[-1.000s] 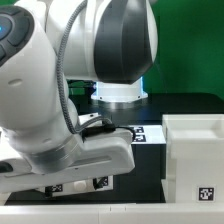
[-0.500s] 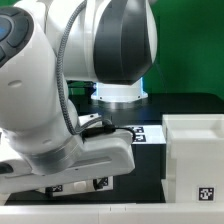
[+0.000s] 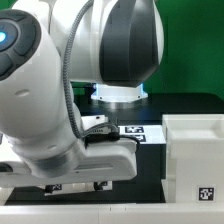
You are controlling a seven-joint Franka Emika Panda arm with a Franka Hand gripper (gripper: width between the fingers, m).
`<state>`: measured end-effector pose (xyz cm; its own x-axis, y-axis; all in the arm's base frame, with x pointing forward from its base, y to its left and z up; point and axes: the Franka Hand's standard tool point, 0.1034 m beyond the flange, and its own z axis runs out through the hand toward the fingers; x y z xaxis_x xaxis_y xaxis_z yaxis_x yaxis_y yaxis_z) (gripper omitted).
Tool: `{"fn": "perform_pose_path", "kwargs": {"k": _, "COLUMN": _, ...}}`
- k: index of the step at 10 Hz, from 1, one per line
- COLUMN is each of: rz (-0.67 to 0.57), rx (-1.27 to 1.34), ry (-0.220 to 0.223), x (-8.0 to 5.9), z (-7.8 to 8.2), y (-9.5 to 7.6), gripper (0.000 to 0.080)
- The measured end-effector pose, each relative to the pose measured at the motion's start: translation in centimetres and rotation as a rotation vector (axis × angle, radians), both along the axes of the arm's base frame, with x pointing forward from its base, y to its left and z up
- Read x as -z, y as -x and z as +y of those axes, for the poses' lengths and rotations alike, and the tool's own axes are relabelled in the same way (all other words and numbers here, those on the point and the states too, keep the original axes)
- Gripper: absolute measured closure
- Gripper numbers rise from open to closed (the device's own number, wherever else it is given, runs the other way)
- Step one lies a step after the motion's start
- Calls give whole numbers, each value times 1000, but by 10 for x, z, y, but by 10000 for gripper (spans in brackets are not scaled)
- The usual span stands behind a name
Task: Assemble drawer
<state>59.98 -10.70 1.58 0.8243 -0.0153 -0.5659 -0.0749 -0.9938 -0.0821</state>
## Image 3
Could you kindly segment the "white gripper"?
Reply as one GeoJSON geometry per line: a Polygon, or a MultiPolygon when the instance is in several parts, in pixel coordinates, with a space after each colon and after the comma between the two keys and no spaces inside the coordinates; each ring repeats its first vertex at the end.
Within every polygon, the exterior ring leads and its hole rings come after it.
{"type": "Polygon", "coordinates": [[[81,140],[32,139],[28,142],[10,139],[0,149],[0,187],[45,186],[52,194],[54,184],[130,180],[137,175],[133,140],[103,141],[86,144],[81,140]]]}

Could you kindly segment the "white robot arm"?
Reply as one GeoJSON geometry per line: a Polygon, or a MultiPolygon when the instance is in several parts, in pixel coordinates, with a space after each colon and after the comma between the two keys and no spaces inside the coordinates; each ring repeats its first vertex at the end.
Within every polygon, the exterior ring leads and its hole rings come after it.
{"type": "Polygon", "coordinates": [[[0,187],[134,178],[137,141],[82,116],[71,84],[136,88],[153,74],[155,0],[17,0],[0,34],[0,187]]]}

